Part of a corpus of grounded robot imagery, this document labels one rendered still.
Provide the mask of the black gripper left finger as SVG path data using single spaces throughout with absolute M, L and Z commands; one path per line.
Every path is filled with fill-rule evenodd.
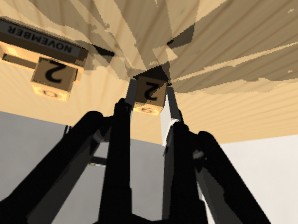
M 132 224 L 130 124 L 137 81 L 130 79 L 112 116 L 88 111 L 0 201 L 0 224 L 52 224 L 102 142 L 109 147 L 97 224 Z

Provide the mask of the light wooden rectangular tray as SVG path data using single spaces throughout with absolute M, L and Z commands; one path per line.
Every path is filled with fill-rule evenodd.
M 79 84 L 88 50 L 0 20 L 1 62 L 34 71 L 39 56 L 78 68 L 74 83 Z

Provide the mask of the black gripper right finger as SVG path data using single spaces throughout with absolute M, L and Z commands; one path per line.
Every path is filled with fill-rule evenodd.
M 189 131 L 173 87 L 167 86 L 160 119 L 166 146 L 162 220 L 209 224 L 198 182 L 215 224 L 271 224 L 215 137 L 207 131 Z

